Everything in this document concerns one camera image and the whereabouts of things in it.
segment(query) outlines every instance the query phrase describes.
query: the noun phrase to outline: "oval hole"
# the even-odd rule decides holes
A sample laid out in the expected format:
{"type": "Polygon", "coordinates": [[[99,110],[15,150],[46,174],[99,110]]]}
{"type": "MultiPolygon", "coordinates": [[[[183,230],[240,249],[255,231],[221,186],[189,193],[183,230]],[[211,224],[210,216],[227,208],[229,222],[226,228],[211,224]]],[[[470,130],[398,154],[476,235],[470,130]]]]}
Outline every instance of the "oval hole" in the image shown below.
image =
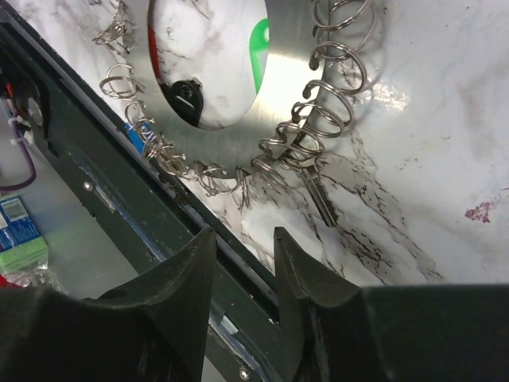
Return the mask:
{"type": "Polygon", "coordinates": [[[265,0],[155,0],[151,25],[163,90],[179,81],[200,87],[199,128],[225,128],[246,114],[269,52],[265,0]]]}

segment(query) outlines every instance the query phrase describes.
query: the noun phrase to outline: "silver key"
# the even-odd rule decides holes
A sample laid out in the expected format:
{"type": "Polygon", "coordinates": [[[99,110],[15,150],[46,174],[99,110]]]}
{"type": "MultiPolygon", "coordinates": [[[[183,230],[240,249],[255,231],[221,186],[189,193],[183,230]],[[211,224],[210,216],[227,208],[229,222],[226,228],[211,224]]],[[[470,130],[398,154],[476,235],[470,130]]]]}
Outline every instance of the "silver key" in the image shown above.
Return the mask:
{"type": "MultiPolygon", "coordinates": [[[[308,150],[320,149],[319,143],[308,135],[304,135],[297,142],[299,146],[308,150]]],[[[292,157],[296,158],[298,155],[299,154],[293,152],[292,157]]],[[[334,204],[328,197],[327,189],[321,182],[320,174],[315,167],[315,160],[316,157],[313,157],[305,162],[299,162],[299,166],[302,167],[299,177],[304,182],[304,185],[317,206],[318,212],[324,220],[325,225],[327,225],[327,227],[334,228],[336,227],[338,216],[336,214],[334,204]]]]}

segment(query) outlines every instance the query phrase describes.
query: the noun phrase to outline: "white marble table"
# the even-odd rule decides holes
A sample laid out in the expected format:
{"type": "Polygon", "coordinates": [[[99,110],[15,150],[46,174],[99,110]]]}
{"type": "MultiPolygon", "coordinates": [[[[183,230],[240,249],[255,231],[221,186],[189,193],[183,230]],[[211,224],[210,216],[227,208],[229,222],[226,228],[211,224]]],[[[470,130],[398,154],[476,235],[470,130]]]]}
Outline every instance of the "white marble table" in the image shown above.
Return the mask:
{"type": "MultiPolygon", "coordinates": [[[[357,99],[355,129],[320,164],[340,228],[324,226],[303,189],[286,195],[257,181],[239,211],[238,194],[188,187],[271,270],[274,227],[284,226],[359,285],[508,282],[509,2],[378,1],[382,32],[363,55],[375,82],[357,99]]],[[[122,113],[98,87],[117,57],[91,42],[111,20],[107,1],[10,3],[122,113]]],[[[216,3],[200,2],[211,12],[203,22],[221,12],[216,3]]],[[[197,27],[220,40],[227,27],[212,24],[197,27]]]]}

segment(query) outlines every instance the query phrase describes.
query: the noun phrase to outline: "key blade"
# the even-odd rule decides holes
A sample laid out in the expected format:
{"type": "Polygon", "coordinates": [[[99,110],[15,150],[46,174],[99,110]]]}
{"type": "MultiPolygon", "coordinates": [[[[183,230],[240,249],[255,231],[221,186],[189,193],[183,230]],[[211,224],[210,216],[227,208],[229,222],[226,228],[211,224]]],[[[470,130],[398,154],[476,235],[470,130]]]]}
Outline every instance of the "key blade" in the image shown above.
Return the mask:
{"type": "Polygon", "coordinates": [[[300,172],[300,177],[317,206],[325,225],[330,228],[336,227],[338,216],[334,204],[329,199],[327,189],[322,185],[320,175],[315,167],[306,167],[300,172]]]}

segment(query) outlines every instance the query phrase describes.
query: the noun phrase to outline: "gray surface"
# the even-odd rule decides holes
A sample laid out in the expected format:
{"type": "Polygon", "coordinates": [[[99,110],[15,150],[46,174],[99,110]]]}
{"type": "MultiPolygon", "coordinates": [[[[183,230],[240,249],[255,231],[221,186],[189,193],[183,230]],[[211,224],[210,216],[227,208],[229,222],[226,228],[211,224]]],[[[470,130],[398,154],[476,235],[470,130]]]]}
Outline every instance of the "gray surface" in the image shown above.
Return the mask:
{"type": "MultiPolygon", "coordinates": [[[[0,185],[25,180],[29,171],[0,111],[0,185]]],[[[97,221],[37,150],[30,147],[36,181],[20,191],[31,217],[49,246],[49,269],[64,291],[76,298],[99,297],[137,276],[97,221]]],[[[205,359],[205,382],[224,379],[205,359]]]]}
{"type": "MultiPolygon", "coordinates": [[[[270,23],[270,50],[262,86],[249,111],[232,126],[216,131],[197,129],[169,106],[153,72],[149,39],[147,38],[149,0],[124,0],[134,22],[134,45],[126,56],[134,67],[134,78],[142,86],[136,99],[146,103],[147,118],[154,118],[153,129],[170,137],[178,153],[183,152],[187,164],[195,161],[217,164],[226,177],[236,177],[236,166],[253,169],[251,161],[262,155],[258,143],[273,138],[276,126],[291,118],[292,106],[302,100],[302,91],[310,80],[321,78],[324,65],[317,70],[309,67],[309,57],[317,46],[312,31],[315,26],[313,4],[306,0],[266,0],[270,23]]],[[[271,147],[274,156],[284,149],[271,147]]]]}

